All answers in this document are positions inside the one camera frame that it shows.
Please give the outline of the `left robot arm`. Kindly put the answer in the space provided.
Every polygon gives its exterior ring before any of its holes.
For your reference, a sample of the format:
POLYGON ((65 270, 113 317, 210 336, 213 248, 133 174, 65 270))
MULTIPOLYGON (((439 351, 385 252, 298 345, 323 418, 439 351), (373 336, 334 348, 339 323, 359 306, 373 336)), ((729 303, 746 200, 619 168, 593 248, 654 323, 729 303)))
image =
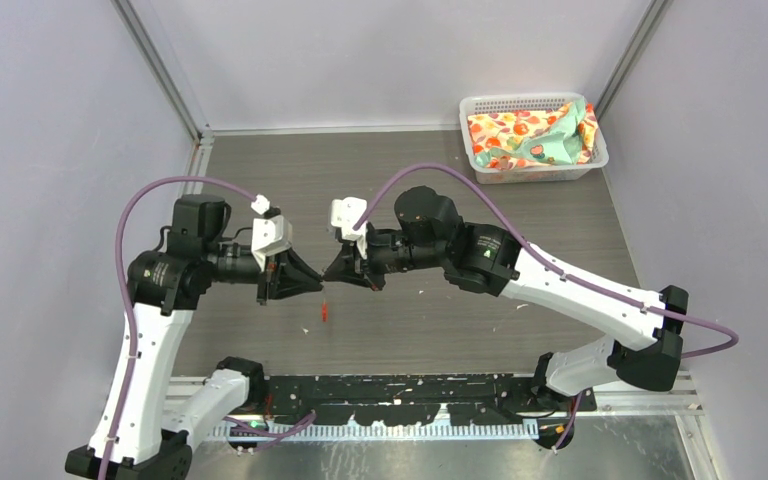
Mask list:
POLYGON ((216 283, 256 287, 259 304, 322 288, 292 247, 292 228, 264 197, 251 205, 252 239, 225 235, 231 208, 221 197, 179 198, 166 242, 123 270, 122 349, 102 418, 89 442, 70 451, 69 474, 85 479, 183 479, 198 446, 229 414, 258 412, 269 397, 263 366, 221 360, 197 392, 165 409, 181 341, 200 298, 216 283))

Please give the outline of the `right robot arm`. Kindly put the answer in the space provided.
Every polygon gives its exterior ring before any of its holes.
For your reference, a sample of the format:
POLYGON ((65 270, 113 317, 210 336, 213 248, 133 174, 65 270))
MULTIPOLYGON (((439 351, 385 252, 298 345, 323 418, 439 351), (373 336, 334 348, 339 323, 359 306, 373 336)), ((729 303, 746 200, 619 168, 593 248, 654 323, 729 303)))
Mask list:
POLYGON ((534 303, 602 332, 583 347, 540 357, 530 385, 540 408, 556 410, 570 397, 614 381, 654 392, 673 388, 681 324, 663 313, 685 312, 684 290, 631 288, 523 247, 502 227, 465 221, 450 198, 427 186, 397 198, 397 229, 362 220, 366 207, 355 197, 332 202, 329 226, 341 250, 324 280, 380 291, 389 274, 439 268, 462 291, 534 303))

